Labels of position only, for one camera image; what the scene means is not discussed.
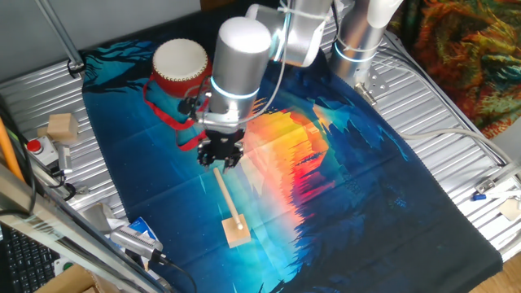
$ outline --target metal table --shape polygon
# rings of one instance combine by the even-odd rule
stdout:
[[[329,23],[322,49],[329,51],[335,26]],[[385,50],[389,39],[384,39]],[[387,55],[375,57],[379,62],[395,64]],[[441,92],[429,90],[411,72],[376,64],[374,67],[387,82],[389,91],[375,96],[382,116],[396,130],[423,133],[434,129],[459,127],[477,129]],[[0,84],[15,120],[27,138],[35,138],[37,128],[46,126],[50,114],[71,112],[80,123],[78,142],[71,146],[73,173],[69,183],[85,184],[88,195],[69,201],[77,211],[96,203],[107,204],[119,218],[126,217],[120,197],[105,165],[103,155],[90,126],[81,97],[82,79],[73,78],[62,62],[40,71]],[[459,134],[445,134],[421,141],[408,141],[432,172],[449,197],[506,261],[521,250],[521,245],[506,246],[521,231],[521,220],[508,221],[497,207],[501,199],[472,201],[475,186],[497,172],[497,160],[479,142]],[[502,188],[517,190],[511,180]]]

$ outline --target wooden dowel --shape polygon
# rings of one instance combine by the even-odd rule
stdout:
[[[213,174],[215,175],[215,178],[217,179],[217,183],[219,183],[219,187],[221,188],[222,195],[224,195],[224,197],[225,197],[226,204],[228,204],[228,209],[230,210],[231,216],[234,218],[234,221],[237,224],[237,228],[239,228],[239,230],[242,230],[243,224],[241,223],[239,214],[237,213],[237,209],[235,208],[234,201],[231,199],[230,193],[228,192],[228,189],[226,188],[225,182],[222,180],[221,172],[219,172],[218,168],[214,168]]]

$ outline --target keyboard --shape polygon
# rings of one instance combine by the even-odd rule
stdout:
[[[59,254],[25,234],[2,227],[0,288],[6,293],[33,293],[55,277]]]

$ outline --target wooden cube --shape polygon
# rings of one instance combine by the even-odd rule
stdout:
[[[78,136],[78,121],[71,113],[51,115],[47,134],[57,142],[75,141]]]
[[[242,230],[237,228],[237,223],[235,223],[233,217],[222,220],[222,226],[225,229],[226,240],[228,240],[228,245],[230,248],[243,245],[244,243],[249,243],[252,240],[252,236],[250,235],[250,230],[247,227],[244,215],[240,214],[239,219],[243,224]]]

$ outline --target small drum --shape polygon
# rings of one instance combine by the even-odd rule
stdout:
[[[174,98],[196,95],[204,78],[212,74],[206,51],[191,40],[165,42],[155,51],[152,62],[155,82]]]

